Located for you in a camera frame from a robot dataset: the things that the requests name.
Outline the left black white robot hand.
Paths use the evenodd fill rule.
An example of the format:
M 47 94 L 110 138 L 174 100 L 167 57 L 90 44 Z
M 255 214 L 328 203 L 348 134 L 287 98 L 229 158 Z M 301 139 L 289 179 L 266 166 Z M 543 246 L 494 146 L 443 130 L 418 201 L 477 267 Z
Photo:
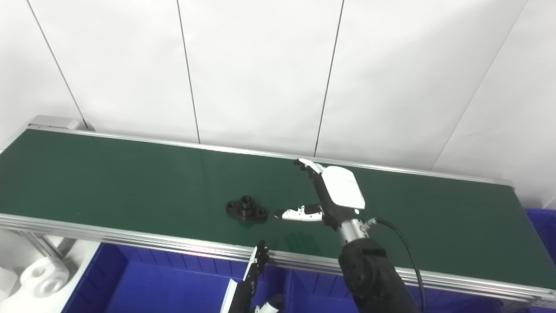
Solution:
M 252 301 L 258 288 L 259 276 L 270 260 L 268 252 L 266 242 L 260 240 L 252 250 L 242 280 L 229 280 L 221 303 L 221 313 L 278 313 L 283 309 L 285 297 L 282 294 L 273 295 L 262 305 L 252 307 Z

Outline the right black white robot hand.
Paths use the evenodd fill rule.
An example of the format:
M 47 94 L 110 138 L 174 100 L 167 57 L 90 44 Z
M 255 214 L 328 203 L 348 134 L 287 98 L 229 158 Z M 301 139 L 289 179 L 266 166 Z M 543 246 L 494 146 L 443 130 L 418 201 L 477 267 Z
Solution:
M 357 220 L 365 200 L 354 173 L 339 166 L 322 166 L 298 158 L 295 164 L 308 173 L 318 196 L 318 204 L 276 210 L 275 218 L 300 222 L 324 222 L 334 230 L 346 221 Z

